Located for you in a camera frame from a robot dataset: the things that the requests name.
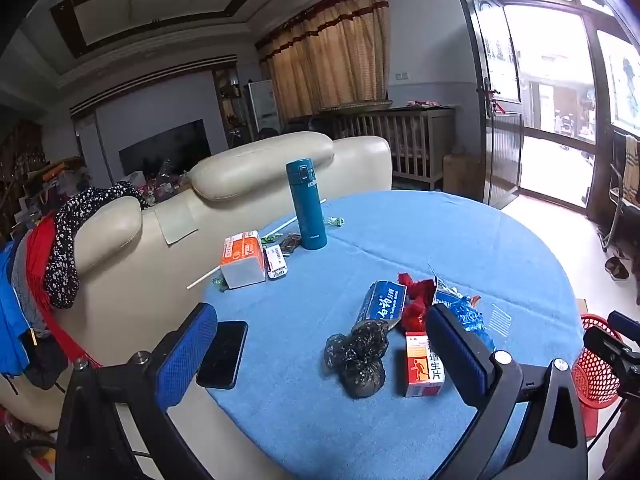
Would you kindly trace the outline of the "red white medicine box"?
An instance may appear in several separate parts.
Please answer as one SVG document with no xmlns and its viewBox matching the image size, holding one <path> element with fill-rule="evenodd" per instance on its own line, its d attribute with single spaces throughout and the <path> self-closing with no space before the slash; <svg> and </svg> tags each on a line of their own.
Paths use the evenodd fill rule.
<svg viewBox="0 0 640 480">
<path fill-rule="evenodd" d="M 406 397 L 437 396 L 445 383 L 445 370 L 426 333 L 406 333 L 406 361 Z"/>
</svg>

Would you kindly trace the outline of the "blue plastic bag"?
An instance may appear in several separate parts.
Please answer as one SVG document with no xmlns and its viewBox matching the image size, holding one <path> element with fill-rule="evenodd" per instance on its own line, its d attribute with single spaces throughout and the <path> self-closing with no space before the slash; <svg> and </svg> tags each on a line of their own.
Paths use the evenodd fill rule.
<svg viewBox="0 0 640 480">
<path fill-rule="evenodd" d="M 437 280 L 433 304 L 443 304 L 467 332 L 480 338 L 490 351 L 496 350 L 494 340 L 486 330 L 483 315 L 473 304 L 472 297 L 463 296 L 454 287 L 449 287 L 442 280 Z"/>
</svg>

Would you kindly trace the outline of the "blue toothpaste box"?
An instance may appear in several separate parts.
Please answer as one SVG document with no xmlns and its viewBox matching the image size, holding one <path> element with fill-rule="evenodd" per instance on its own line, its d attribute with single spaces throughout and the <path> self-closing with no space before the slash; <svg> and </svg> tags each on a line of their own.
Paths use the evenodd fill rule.
<svg viewBox="0 0 640 480">
<path fill-rule="evenodd" d="M 400 321 L 405 307 L 407 291 L 405 286 L 391 281 L 374 282 L 364 297 L 356 323 L 384 321 L 392 330 Z"/>
</svg>

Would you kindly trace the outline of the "black mesh plastic bag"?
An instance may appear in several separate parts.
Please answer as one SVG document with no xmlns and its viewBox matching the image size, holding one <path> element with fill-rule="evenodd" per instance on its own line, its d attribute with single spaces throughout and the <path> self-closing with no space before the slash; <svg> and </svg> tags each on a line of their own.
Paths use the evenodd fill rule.
<svg viewBox="0 0 640 480">
<path fill-rule="evenodd" d="M 387 322 L 365 320 L 349 334 L 329 336 L 323 351 L 324 367 L 338 377 L 351 398 L 368 398 L 384 385 L 382 359 L 387 348 Z"/>
</svg>

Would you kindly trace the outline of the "red plastic trash basket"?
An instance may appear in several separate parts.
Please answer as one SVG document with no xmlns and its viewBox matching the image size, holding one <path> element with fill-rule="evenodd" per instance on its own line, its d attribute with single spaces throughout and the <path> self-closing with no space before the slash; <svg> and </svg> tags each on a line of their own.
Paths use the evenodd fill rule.
<svg viewBox="0 0 640 480">
<path fill-rule="evenodd" d="M 575 389 L 580 403 L 580 412 L 584 422 L 586 439 L 592 448 L 611 425 L 614 417 L 622 407 L 622 398 L 617 394 L 620 381 L 613 374 L 611 367 L 586 347 L 582 348 L 572 367 Z M 598 430 L 601 410 L 616 403 L 612 413 L 602 430 Z"/>
</svg>

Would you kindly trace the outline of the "clear plastic wrapper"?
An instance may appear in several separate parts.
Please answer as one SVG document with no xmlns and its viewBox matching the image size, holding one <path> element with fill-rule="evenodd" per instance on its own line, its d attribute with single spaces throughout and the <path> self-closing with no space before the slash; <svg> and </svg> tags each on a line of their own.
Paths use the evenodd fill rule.
<svg viewBox="0 0 640 480">
<path fill-rule="evenodd" d="M 510 334 L 511 326 L 511 315 L 493 304 L 488 327 L 495 333 L 499 334 L 502 338 L 506 338 Z"/>
</svg>

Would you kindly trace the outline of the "brown slippers pair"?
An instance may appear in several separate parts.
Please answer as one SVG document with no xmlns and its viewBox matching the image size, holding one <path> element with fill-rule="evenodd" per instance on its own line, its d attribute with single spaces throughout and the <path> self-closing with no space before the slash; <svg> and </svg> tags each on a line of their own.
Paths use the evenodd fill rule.
<svg viewBox="0 0 640 480">
<path fill-rule="evenodd" d="M 629 278 L 629 272 L 624 266 L 623 261 L 620 258 L 613 256 L 608 258 L 604 264 L 606 272 L 610 274 L 610 277 L 615 281 L 625 281 Z"/>
</svg>

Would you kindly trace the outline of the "cream leather sofa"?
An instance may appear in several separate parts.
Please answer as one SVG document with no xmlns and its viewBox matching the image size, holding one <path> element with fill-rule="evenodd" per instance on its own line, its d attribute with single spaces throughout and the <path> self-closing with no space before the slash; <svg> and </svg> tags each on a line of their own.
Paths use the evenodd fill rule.
<svg viewBox="0 0 640 480">
<path fill-rule="evenodd" d="M 296 132 L 207 157 L 169 200 L 142 209 L 122 197 L 82 225 L 79 290 L 73 307 L 54 311 L 58 324 L 102 365 L 152 349 L 200 300 L 205 282 L 186 286 L 218 264 L 227 237 L 293 217 L 285 166 L 301 158 L 314 163 L 325 200 L 392 186 L 390 146 L 379 136 Z"/>
</svg>

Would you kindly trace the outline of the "orange white medicine box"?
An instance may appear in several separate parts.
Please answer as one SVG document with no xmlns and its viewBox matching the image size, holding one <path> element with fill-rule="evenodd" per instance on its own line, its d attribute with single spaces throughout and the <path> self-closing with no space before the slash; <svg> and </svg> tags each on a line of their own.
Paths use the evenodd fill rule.
<svg viewBox="0 0 640 480">
<path fill-rule="evenodd" d="M 266 264 L 258 232 L 246 231 L 227 237 L 222 246 L 219 266 L 230 289 L 265 281 Z"/>
</svg>

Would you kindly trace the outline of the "blue tablecloth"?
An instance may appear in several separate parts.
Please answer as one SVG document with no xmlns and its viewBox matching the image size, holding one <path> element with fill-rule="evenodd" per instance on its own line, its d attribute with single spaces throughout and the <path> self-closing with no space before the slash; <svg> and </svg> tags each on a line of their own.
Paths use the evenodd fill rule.
<svg viewBox="0 0 640 480">
<path fill-rule="evenodd" d="M 447 376 L 430 396 L 407 378 L 428 363 L 406 355 L 420 327 L 425 286 L 449 299 L 485 344 L 518 362 L 573 362 L 582 326 L 572 286 L 544 242 L 481 203 L 439 192 L 372 192 L 330 200 L 318 250 L 297 248 L 282 278 L 242 288 L 212 286 L 221 320 L 247 324 L 229 389 L 212 391 L 235 426 L 299 479 L 425 479 L 461 437 L 474 411 Z M 392 326 L 385 380 L 350 396 L 326 368 L 326 342 L 359 322 Z"/>
</svg>

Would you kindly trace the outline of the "red blue clothes pile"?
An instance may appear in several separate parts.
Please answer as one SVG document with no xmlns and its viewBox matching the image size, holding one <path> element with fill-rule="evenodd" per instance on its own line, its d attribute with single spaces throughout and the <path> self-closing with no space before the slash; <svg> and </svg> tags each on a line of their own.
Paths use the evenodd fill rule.
<svg viewBox="0 0 640 480">
<path fill-rule="evenodd" d="M 1 376 L 24 376 L 49 390 L 70 362 L 96 360 L 62 328 L 54 311 L 79 290 L 75 236 L 84 222 L 48 214 L 1 249 Z"/>
</svg>

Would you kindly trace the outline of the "small cardboard box by door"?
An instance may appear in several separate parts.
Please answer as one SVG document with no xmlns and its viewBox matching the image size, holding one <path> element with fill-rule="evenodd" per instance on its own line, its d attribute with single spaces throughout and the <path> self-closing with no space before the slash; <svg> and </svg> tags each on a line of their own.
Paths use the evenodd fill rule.
<svg viewBox="0 0 640 480">
<path fill-rule="evenodd" d="M 442 189 L 449 194 L 471 200 L 483 200 L 484 172 L 480 162 L 471 155 L 448 154 L 444 157 Z"/>
</svg>

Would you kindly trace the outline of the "green candy wrapper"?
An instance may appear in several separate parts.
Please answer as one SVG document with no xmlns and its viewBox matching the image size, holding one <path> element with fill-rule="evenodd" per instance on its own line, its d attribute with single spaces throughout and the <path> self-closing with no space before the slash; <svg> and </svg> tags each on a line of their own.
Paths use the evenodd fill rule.
<svg viewBox="0 0 640 480">
<path fill-rule="evenodd" d="M 336 228 L 340 228 L 341 226 L 344 226 L 345 219 L 342 217 L 326 217 L 324 219 L 324 223 L 327 226 L 335 226 Z"/>
</svg>

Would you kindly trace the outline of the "teal thermos bottle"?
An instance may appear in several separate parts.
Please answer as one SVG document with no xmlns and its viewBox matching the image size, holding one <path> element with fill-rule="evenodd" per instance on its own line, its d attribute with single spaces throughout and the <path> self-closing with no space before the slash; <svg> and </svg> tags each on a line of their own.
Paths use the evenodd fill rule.
<svg viewBox="0 0 640 480">
<path fill-rule="evenodd" d="M 310 158 L 297 159 L 288 162 L 285 169 L 302 246 L 308 250 L 320 249 L 326 246 L 326 228 L 314 163 Z"/>
</svg>

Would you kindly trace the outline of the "brown glass door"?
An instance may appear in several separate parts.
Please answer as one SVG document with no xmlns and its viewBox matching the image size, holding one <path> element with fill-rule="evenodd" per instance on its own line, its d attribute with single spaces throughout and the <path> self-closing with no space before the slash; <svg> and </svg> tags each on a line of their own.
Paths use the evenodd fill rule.
<svg viewBox="0 0 640 480">
<path fill-rule="evenodd" d="M 498 0 L 460 0 L 468 26 L 480 104 L 483 202 L 501 209 L 518 194 L 523 147 L 523 105 L 518 60 Z"/>
</svg>

